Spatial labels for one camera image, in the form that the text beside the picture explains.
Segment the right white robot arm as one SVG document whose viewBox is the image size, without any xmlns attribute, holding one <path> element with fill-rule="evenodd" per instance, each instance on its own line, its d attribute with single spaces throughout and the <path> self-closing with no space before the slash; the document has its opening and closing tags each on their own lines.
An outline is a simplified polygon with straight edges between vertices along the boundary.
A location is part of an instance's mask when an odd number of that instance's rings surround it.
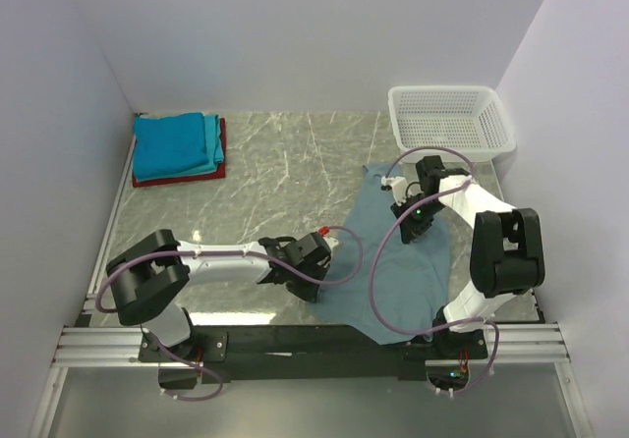
<svg viewBox="0 0 629 438">
<path fill-rule="evenodd" d="M 470 281 L 442 307 L 431 334 L 434 352 L 453 358 L 466 346 L 465 334 L 493 318 L 506 302 L 541 285 L 545 276 L 541 221 L 531 208 L 517 208 L 493 196 L 463 168 L 447 168 L 430 155 L 416 163 L 419 191 L 401 176 L 385 174 L 382 188 L 393 196 L 391 211 L 408 245 L 426 234 L 436 214 L 454 211 L 472 230 Z"/>
</svg>

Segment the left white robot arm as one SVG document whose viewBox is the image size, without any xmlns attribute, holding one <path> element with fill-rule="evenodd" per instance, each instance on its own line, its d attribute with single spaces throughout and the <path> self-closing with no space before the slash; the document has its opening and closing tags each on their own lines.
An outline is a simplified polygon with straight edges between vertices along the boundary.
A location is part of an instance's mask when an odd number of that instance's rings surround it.
<svg viewBox="0 0 629 438">
<path fill-rule="evenodd" d="M 297 298 L 313 302 L 340 243 L 323 228 L 299 239 L 261 238 L 240 246 L 204 246 L 178 241 L 158 230 L 111 260 L 105 288 L 123 326 L 139 326 L 161 343 L 173 360 L 190 358 L 197 338 L 190 314 L 175 304 L 184 289 L 213 282 L 283 285 Z"/>
</svg>

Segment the grey-blue t-shirt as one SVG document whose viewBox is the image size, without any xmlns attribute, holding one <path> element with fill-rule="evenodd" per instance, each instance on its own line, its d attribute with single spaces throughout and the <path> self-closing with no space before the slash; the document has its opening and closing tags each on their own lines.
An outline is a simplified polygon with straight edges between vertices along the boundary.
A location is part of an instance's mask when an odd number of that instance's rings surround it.
<svg viewBox="0 0 629 438">
<path fill-rule="evenodd" d="M 369 276 L 377 248 L 395 221 L 393 197 L 380 188 L 388 163 L 363 167 L 363 183 L 343 226 L 354 231 L 364 249 L 361 270 L 340 286 L 318 290 L 309 305 L 319 321 L 354 327 L 380 345 L 410 340 L 386 328 L 374 315 L 369 298 Z M 386 244 L 374 277 L 374 298 L 380 314 L 405 330 L 429 328 L 438 310 L 448 302 L 450 240 L 446 220 L 434 219 L 429 230 L 404 245 L 395 233 Z"/>
</svg>

